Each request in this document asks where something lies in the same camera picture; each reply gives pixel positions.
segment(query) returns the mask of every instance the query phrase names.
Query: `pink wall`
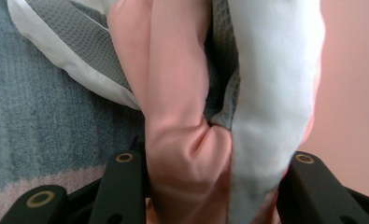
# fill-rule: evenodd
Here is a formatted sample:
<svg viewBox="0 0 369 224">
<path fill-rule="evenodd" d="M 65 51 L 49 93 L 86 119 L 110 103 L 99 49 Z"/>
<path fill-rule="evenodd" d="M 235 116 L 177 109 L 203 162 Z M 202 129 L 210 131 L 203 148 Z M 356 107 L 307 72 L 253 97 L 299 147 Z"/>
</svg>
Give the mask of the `pink wall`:
<svg viewBox="0 0 369 224">
<path fill-rule="evenodd" d="M 324 0 L 327 35 L 316 122 L 300 150 L 369 196 L 369 0 Z"/>
</svg>

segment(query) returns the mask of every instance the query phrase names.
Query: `fabric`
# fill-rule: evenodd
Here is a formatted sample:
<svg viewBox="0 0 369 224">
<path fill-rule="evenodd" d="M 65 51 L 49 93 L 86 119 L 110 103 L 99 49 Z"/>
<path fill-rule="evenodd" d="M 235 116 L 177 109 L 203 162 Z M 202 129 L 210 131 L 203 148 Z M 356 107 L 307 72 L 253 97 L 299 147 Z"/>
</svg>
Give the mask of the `fabric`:
<svg viewBox="0 0 369 224">
<path fill-rule="evenodd" d="M 232 120 L 217 122 L 222 127 L 202 114 L 210 2 L 120 0 L 108 13 L 146 117 L 152 200 L 162 223 L 264 223 L 267 192 L 311 128 L 324 35 L 319 3 L 228 3 L 240 86 L 232 76 L 228 112 L 214 117 Z"/>
<path fill-rule="evenodd" d="M 141 112 L 86 90 L 53 65 L 0 0 L 0 218 L 31 188 L 57 184 L 72 192 L 91 183 L 143 130 Z"/>
<path fill-rule="evenodd" d="M 74 80 L 109 100 L 138 109 L 101 15 L 96 22 L 65 0 L 8 0 L 8 8 L 21 34 Z"/>
</svg>

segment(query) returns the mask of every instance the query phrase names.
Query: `light pink fabric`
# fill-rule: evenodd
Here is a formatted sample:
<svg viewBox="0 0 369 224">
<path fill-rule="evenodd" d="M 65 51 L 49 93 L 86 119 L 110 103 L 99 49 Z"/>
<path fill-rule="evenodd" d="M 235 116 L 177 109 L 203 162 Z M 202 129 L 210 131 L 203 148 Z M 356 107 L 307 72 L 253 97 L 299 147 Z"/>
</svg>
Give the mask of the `light pink fabric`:
<svg viewBox="0 0 369 224">
<path fill-rule="evenodd" d="M 108 13 L 114 47 L 146 117 L 152 200 L 161 223 L 227 218 L 232 137 L 203 116 L 210 13 L 210 1 L 199 0 L 120 0 Z M 272 202 L 269 196 L 264 214 Z"/>
</svg>

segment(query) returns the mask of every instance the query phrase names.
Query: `gray cloth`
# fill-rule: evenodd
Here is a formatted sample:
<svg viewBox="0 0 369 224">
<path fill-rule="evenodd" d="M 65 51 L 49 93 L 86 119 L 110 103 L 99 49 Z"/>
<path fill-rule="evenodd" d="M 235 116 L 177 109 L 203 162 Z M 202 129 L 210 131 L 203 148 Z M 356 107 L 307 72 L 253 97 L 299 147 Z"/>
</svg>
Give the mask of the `gray cloth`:
<svg viewBox="0 0 369 224">
<path fill-rule="evenodd" d="M 0 188 L 104 164 L 143 130 L 141 112 L 95 95 L 50 63 L 0 0 Z"/>
</svg>

